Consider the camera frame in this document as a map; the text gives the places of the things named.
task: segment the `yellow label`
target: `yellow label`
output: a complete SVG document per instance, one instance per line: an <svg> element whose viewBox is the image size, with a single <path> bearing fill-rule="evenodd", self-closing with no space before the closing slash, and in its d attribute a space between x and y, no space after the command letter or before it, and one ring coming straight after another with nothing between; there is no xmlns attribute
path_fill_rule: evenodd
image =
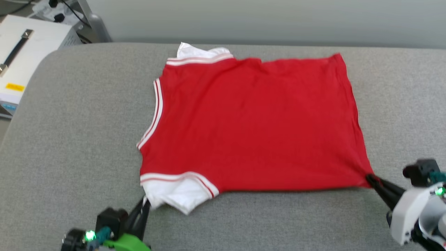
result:
<svg viewBox="0 0 446 251"><path fill-rule="evenodd" d="M14 90L14 91L18 91L18 92L23 92L25 90L25 86L13 84L13 83L8 83L5 88Z"/></svg>

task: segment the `gray wall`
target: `gray wall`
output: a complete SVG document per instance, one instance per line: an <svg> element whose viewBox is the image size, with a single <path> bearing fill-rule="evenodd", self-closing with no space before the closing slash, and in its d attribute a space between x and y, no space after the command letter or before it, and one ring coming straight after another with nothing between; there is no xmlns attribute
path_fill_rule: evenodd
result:
<svg viewBox="0 0 446 251"><path fill-rule="evenodd" d="M446 48L446 0L83 1L114 42Z"/></svg>

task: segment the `white device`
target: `white device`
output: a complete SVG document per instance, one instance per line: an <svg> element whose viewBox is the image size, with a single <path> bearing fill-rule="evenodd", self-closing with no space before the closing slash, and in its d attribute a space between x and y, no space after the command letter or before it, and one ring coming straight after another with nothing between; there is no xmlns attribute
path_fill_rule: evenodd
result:
<svg viewBox="0 0 446 251"><path fill-rule="evenodd" d="M82 43L70 25L6 16L0 24L0 106L3 108L0 116L14 114L31 76L44 57L60 48L78 44Z"/></svg>

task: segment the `black strap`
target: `black strap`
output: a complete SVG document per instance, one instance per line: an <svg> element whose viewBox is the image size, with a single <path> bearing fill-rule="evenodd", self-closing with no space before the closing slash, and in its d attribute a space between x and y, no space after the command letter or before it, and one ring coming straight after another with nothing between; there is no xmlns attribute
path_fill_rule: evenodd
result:
<svg viewBox="0 0 446 251"><path fill-rule="evenodd" d="M23 33L22 39L20 39L20 41L16 44L16 46L11 51L9 56L6 58L5 62L3 63L4 65L6 65L7 67L9 67L11 65L12 61L17 56L17 54L19 53L19 51L23 47L23 45L26 43L26 41L29 39L32 32L33 32L32 29L27 29L25 31L25 33Z"/></svg>

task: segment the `white stripe trim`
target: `white stripe trim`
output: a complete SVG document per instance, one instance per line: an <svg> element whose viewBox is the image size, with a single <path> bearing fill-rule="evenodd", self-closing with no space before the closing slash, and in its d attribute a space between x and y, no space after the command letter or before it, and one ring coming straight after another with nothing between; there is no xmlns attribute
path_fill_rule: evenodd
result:
<svg viewBox="0 0 446 251"><path fill-rule="evenodd" d="M214 197L219 195L219 190L217 189L217 187L214 186L214 184L212 184L208 179L206 179L206 177L204 177L203 175L196 173L196 172L184 172L179 175L169 175L169 174L162 174L162 173L146 173L146 174L141 175L140 181L141 181L141 185L143 185L144 183L150 181L149 179L161 179L161 180L166 180L166 181L177 182L177 181L181 181L183 179L187 179L189 177L195 177L195 178L198 178L199 180L201 180L204 183L204 185L212 191L212 193L214 194Z"/></svg>
<svg viewBox="0 0 446 251"><path fill-rule="evenodd" d="M218 56L215 56L213 58L207 59L207 58L185 58L181 60L169 58L167 59L167 65L171 66L179 66L179 65L185 65L189 63L203 63L203 64L211 64L216 63L218 61L226 60L226 59L233 59L234 56L232 54L220 54Z"/></svg>
<svg viewBox="0 0 446 251"><path fill-rule="evenodd" d="M160 80L157 79L153 82L153 87L155 89L155 113L153 114L152 124L149 126L147 131L144 133L142 139L136 145L138 149L141 149L142 146L149 140L149 138L155 132L155 129L158 126L158 123L161 118L161 113L163 110L163 96L161 91L161 83Z"/></svg>

